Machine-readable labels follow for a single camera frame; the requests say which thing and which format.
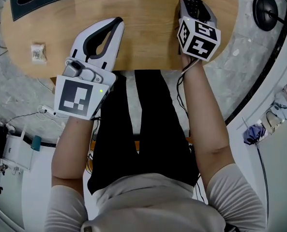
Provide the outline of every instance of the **marble floor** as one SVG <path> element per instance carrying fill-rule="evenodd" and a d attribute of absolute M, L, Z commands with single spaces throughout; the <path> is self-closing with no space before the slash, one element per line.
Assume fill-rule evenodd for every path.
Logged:
<path fill-rule="evenodd" d="M 5 0 L 0 0 L 1 9 Z M 282 25 L 280 23 L 270 32 L 261 31 L 253 20 L 253 0 L 239 0 L 239 14 L 232 38 L 224 52 L 205 66 L 224 119 L 226 119 L 243 100 L 263 70 L 275 46 Z M 279 16 L 284 18 L 287 0 L 276 0 Z M 39 105 L 54 106 L 53 88 L 50 80 L 33 79 L 25 76 L 10 60 L 2 40 L 0 27 L 0 121 L 6 122 L 15 116 L 37 112 Z M 162 72 L 176 108 L 180 123 L 188 133 L 188 120 L 176 99 L 178 71 Z M 141 109 L 137 97 L 133 72 L 127 76 L 127 95 L 134 134 L 140 132 Z M 42 137 L 43 141 L 55 143 L 61 135 L 66 118 L 49 119 L 42 115 L 20 117 L 11 124 L 18 131 L 26 126 L 27 135 Z"/>

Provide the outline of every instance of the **wooden table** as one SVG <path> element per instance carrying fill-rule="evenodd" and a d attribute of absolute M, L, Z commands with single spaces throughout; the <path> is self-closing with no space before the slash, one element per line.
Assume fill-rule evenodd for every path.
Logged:
<path fill-rule="evenodd" d="M 222 42 L 214 58 L 232 35 L 238 0 L 203 0 L 218 19 Z M 4 5 L 1 29 L 13 63 L 31 77 L 62 74 L 76 36 L 97 21 L 120 16 L 125 31 L 115 70 L 180 67 L 178 55 L 179 0 L 62 0 L 13 22 L 10 2 Z M 46 65 L 31 62 L 30 46 L 45 43 Z"/>

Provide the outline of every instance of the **sleeve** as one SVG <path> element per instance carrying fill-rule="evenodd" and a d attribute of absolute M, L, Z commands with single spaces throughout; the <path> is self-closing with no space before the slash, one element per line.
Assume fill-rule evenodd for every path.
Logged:
<path fill-rule="evenodd" d="M 45 220 L 45 232 L 79 232 L 88 220 L 84 199 L 66 186 L 54 186 Z"/>
<path fill-rule="evenodd" d="M 207 188 L 209 205 L 240 231 L 266 231 L 263 204 L 236 164 L 219 170 Z"/>

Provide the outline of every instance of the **white shirt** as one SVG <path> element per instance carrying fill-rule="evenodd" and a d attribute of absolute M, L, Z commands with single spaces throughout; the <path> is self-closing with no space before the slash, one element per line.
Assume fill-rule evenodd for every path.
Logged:
<path fill-rule="evenodd" d="M 121 178 L 94 193 L 99 215 L 88 221 L 83 197 L 54 186 L 46 232 L 223 232 L 226 223 L 240 231 L 265 231 L 262 203 L 236 164 L 217 172 L 207 188 L 209 205 L 192 199 L 193 187 L 161 174 Z"/>

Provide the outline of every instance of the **black pants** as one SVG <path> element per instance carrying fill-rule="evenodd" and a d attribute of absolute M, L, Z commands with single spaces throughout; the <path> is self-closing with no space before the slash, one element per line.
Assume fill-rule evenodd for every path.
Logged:
<path fill-rule="evenodd" d="M 128 111 L 126 78 L 118 74 L 114 91 L 101 108 L 88 181 L 91 194 L 134 174 L 159 173 L 193 187 L 198 180 L 195 153 L 190 151 L 161 72 L 135 71 L 135 76 L 142 107 L 140 153 Z"/>

